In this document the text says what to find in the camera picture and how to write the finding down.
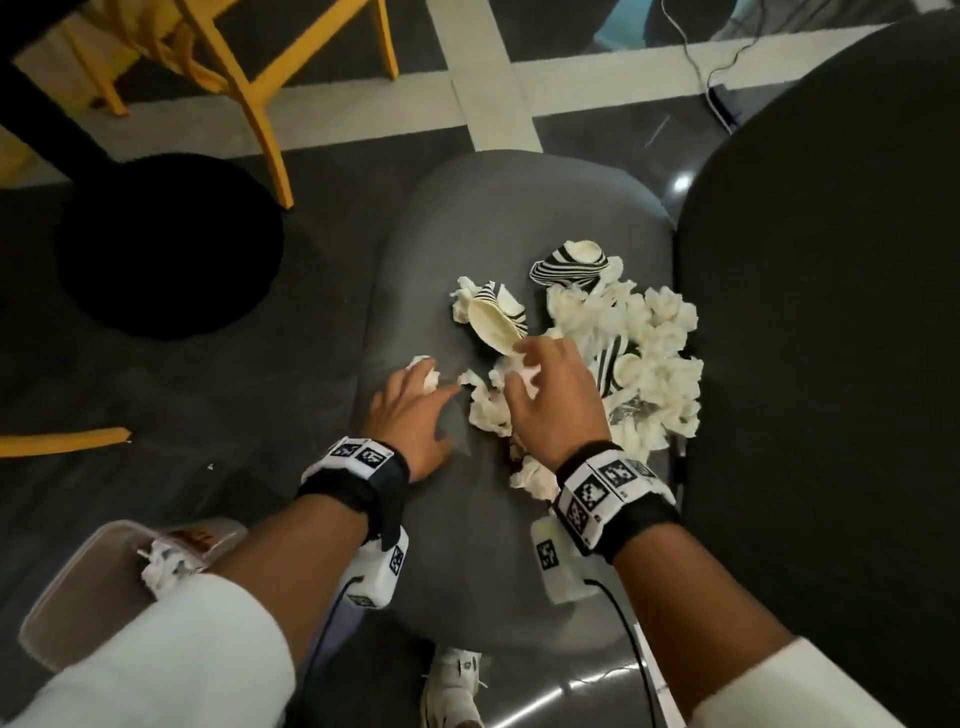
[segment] white sleeve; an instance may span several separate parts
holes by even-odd
[[[693,712],[691,728],[903,728],[807,640],[740,675]]]
[[[10,726],[274,728],[295,686],[270,613],[199,574],[47,683]]]

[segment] cable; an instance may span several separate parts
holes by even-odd
[[[686,37],[686,33],[684,32],[684,29],[680,27],[680,23],[678,23],[676,20],[673,19],[673,15],[667,12],[666,0],[660,0],[660,11],[663,13],[663,16],[667,19],[667,21],[669,21],[670,25],[673,26],[674,30],[680,34],[680,38],[684,42],[684,56],[686,56],[686,59],[690,63],[690,65],[693,66],[693,70],[697,72],[697,80],[700,82],[701,93],[703,93],[704,98],[706,98],[707,100],[707,106],[710,107],[710,110],[713,112],[713,115],[716,116],[717,121],[720,122],[720,126],[722,126],[727,131],[728,134],[733,134],[733,131],[739,125],[736,123],[736,119],[733,118],[732,114],[730,114],[730,112],[727,111],[727,109],[723,106],[722,102],[720,102],[720,100],[716,97],[715,92],[713,91],[713,87],[710,85],[710,82],[713,79],[714,74],[719,73],[720,71],[728,71],[731,68],[733,68],[733,66],[739,60],[740,54],[746,50],[749,50],[750,48],[753,48],[759,42],[760,34],[767,20],[766,1],[759,0],[759,4],[760,4],[760,14],[756,20],[756,30],[754,31],[754,37],[751,38],[749,43],[741,46],[737,50],[737,52],[733,55],[732,60],[729,63],[727,63],[727,65],[721,65],[721,66],[718,66],[717,68],[714,68],[712,71],[710,71],[707,74],[707,78],[704,79],[704,72],[701,70],[700,65],[697,63],[697,61],[693,59],[693,56],[690,55],[689,40]],[[736,24],[740,28],[743,28],[743,24],[740,23],[739,21],[736,21]]]
[[[623,610],[620,609],[620,605],[617,603],[616,599],[613,598],[612,592],[607,589],[604,584],[601,584],[596,579],[584,579],[584,584],[588,584],[591,587],[597,587],[601,592],[607,595],[607,599],[610,600],[610,604],[612,604],[613,609],[616,610],[617,616],[620,617],[620,622],[623,624],[623,628],[627,632],[627,638],[630,640],[630,647],[634,649],[636,666],[640,670],[640,675],[643,677],[643,687],[647,692],[647,703],[650,707],[650,726],[651,728],[656,728],[657,711],[654,706],[659,705],[660,701],[657,699],[656,692],[650,686],[650,677],[647,675],[646,660],[643,659],[643,650],[640,649],[640,645],[636,642],[636,633],[630,626],[630,623],[627,621],[626,616],[623,614]]]
[[[330,624],[333,622],[333,616],[337,613],[337,607],[340,606],[340,602],[344,600],[344,595],[347,593],[347,589],[349,589],[353,584],[359,584],[361,581],[363,581],[363,576],[354,576],[348,580],[348,582],[344,584],[336,598],[333,600],[333,604],[330,605],[330,614],[326,618],[324,630],[320,633],[320,637],[313,645],[313,649],[310,650],[310,654],[307,656],[306,663],[303,666],[303,677],[300,680],[300,688],[290,699],[290,703],[287,705],[287,716],[284,725],[296,727],[305,724],[303,691],[306,688],[307,678],[310,676],[311,670],[313,670],[313,664],[317,661],[317,656],[320,654],[320,648],[324,644],[326,631],[330,628]]]

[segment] person's left hand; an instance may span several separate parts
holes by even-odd
[[[444,405],[460,391],[460,385],[451,384],[424,394],[423,381],[434,364],[434,359],[423,359],[410,369],[391,374],[386,390],[373,395],[363,428],[365,437],[380,440],[403,455],[410,468],[411,483],[437,470],[451,450],[449,438],[436,438],[437,418]]]

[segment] yellow chair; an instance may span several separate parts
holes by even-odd
[[[180,16],[168,41],[161,37],[163,15],[172,10],[164,0],[151,0],[136,18],[132,27],[121,9],[122,0],[104,0],[97,7],[88,3],[80,15],[102,31],[116,37],[137,53],[162,63],[164,66],[192,80],[211,93],[224,93],[243,109],[260,148],[267,158],[270,175],[274,181],[280,204],[289,209],[294,204],[283,157],[276,143],[273,128],[267,118],[267,102],[290,80],[347,22],[366,5],[370,5],[373,22],[380,41],[380,52],[387,74],[391,79],[399,75],[396,67],[394,44],[390,38],[390,23],[387,18],[386,0],[336,0],[334,4],[283,53],[274,59],[255,79],[250,81],[230,52],[227,42],[217,30],[213,19],[226,10],[235,0],[174,0]],[[69,22],[63,31],[78,61],[91,81],[97,86],[108,109],[125,116],[127,108],[117,95],[113,81],[106,69],[80,41]],[[201,42],[217,66],[207,68],[193,59],[196,38]]]

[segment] white sock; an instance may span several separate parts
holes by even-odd
[[[437,718],[444,728],[456,728],[471,720],[483,725],[473,696],[463,688],[447,688],[438,702]]]

